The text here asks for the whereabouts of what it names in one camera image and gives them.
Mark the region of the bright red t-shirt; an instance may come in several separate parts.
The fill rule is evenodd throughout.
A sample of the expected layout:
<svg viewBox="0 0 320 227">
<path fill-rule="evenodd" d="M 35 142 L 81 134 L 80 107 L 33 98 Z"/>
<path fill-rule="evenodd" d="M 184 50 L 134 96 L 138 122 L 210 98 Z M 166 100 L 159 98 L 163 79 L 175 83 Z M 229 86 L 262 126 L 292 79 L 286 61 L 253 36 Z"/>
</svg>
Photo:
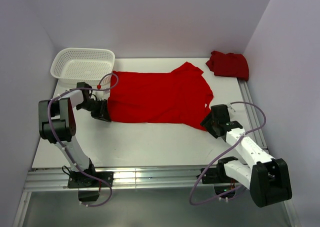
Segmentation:
<svg viewBox="0 0 320 227">
<path fill-rule="evenodd" d="M 168 73 L 115 71 L 107 99 L 110 118 L 120 123 L 185 124 L 204 130 L 213 91 L 203 71 L 183 63 Z"/>
</svg>

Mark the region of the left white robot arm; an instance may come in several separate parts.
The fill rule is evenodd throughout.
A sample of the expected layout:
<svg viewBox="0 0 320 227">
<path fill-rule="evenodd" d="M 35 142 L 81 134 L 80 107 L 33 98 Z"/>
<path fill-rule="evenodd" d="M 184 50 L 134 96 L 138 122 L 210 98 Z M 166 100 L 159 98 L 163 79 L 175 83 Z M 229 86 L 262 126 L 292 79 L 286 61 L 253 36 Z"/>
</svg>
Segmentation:
<svg viewBox="0 0 320 227">
<path fill-rule="evenodd" d="M 70 164 L 69 176 L 86 187 L 96 184 L 98 175 L 91 159 L 83 152 L 76 138 L 74 110 L 88 111 L 93 119 L 110 122 L 107 100 L 92 97 L 93 89 L 85 82 L 66 90 L 55 98 L 38 103 L 40 137 L 60 149 Z"/>
</svg>

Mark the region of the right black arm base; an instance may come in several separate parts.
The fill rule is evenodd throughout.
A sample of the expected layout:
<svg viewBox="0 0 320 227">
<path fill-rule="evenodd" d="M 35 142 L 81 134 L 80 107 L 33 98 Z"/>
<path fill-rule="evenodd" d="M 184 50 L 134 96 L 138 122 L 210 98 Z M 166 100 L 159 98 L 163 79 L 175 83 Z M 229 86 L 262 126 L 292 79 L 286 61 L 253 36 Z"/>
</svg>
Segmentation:
<svg viewBox="0 0 320 227">
<path fill-rule="evenodd" d="M 209 168 L 199 183 L 202 185 L 212 185 L 216 195 L 233 190 L 238 185 L 237 180 L 227 176 L 220 176 L 217 167 Z"/>
</svg>

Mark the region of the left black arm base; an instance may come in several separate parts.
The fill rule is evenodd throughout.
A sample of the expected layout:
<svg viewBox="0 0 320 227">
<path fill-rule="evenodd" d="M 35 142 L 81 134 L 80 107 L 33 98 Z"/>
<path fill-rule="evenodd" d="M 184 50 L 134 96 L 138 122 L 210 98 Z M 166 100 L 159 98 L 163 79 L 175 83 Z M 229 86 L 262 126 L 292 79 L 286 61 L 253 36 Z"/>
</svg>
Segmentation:
<svg viewBox="0 0 320 227">
<path fill-rule="evenodd" d="M 68 175 L 68 189 L 78 189 L 78 200 L 91 204 L 100 197 L 101 188 L 107 188 L 108 183 L 113 185 L 114 173 L 112 171 L 96 171 L 93 164 L 84 172 L 94 178 L 88 177 L 79 171 L 72 171 L 67 166 L 63 165 L 62 172 Z"/>
</svg>

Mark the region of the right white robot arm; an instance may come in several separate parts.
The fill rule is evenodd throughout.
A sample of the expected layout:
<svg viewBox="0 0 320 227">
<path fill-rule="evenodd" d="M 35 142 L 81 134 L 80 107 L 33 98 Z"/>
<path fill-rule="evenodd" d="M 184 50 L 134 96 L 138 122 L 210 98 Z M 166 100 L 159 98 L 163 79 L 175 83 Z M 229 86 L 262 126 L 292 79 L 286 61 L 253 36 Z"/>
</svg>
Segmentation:
<svg viewBox="0 0 320 227">
<path fill-rule="evenodd" d="M 222 138 L 245 163 L 234 156 L 223 157 L 215 167 L 202 170 L 202 183 L 235 180 L 249 190 L 253 202 L 260 208 L 290 200 L 292 188 L 287 163 L 265 152 L 238 121 L 232 121 L 228 105 L 213 105 L 210 109 L 201 126 L 214 138 Z"/>
</svg>

